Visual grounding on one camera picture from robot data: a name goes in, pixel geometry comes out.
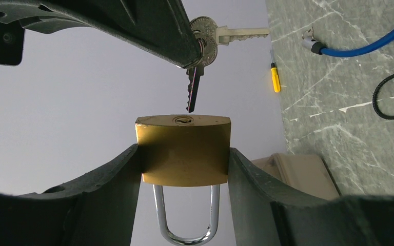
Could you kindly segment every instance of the padlock shackle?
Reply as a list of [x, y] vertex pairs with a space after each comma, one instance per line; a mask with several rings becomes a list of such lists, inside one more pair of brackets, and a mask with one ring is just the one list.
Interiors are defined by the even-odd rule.
[[220, 211], [220, 185], [211, 186], [211, 212], [210, 212], [210, 224], [208, 231], [201, 237], [196, 238], [183, 238], [174, 235], [167, 225], [167, 216], [165, 215], [165, 204], [164, 204], [164, 191], [162, 186], [153, 185], [153, 192], [155, 194], [156, 203], [156, 214], [159, 228], [162, 236], [174, 245], [204, 245], [209, 242], [214, 236], [218, 229], [218, 215]]

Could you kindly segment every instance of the padlock body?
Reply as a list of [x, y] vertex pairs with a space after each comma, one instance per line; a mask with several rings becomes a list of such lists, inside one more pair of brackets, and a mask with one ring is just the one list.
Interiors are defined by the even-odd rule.
[[228, 117], [148, 116], [138, 118], [135, 128], [144, 182], [176, 187], [227, 182]]

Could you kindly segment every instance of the coiled black cable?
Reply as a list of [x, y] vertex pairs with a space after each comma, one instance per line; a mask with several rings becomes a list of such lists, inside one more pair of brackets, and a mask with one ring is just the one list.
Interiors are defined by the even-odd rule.
[[383, 87], [383, 85], [387, 82], [389, 82], [389, 80], [394, 79], [394, 74], [392, 74], [391, 76], [385, 78], [383, 81], [381, 81], [378, 86], [375, 88], [375, 91], [372, 95], [372, 106], [374, 108], [374, 111], [377, 113], [377, 115], [383, 119], [394, 119], [394, 115], [387, 115], [384, 114], [383, 112], [381, 112], [380, 108], [378, 107], [378, 93], [380, 92], [381, 88]]

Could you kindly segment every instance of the white wall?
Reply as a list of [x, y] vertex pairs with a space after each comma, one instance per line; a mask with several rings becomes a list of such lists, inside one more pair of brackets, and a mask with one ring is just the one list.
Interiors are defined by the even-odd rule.
[[[190, 19], [266, 27], [265, 2], [184, 0]], [[195, 114], [228, 116], [231, 146], [248, 158], [285, 151], [279, 101], [267, 77], [269, 38], [219, 47], [201, 79]], [[139, 116], [186, 113], [185, 71], [90, 28], [27, 31], [18, 67], [0, 66], [0, 192], [43, 192], [110, 161], [136, 142]], [[208, 246], [234, 243], [227, 185], [220, 227]], [[210, 193], [166, 188], [171, 230], [198, 236], [209, 222]], [[142, 184], [132, 246], [170, 245], [157, 228], [152, 187]]]

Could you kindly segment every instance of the marble surface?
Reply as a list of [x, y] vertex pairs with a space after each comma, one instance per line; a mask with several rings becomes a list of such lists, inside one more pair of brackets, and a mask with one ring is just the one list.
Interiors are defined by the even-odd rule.
[[[394, 73], [394, 42], [353, 58], [301, 46], [312, 26], [331, 48], [372, 43], [394, 28], [394, 0], [266, 1], [288, 151], [322, 156], [342, 194], [394, 194], [394, 120], [371, 104], [377, 84]], [[380, 98], [394, 114], [394, 80]]]

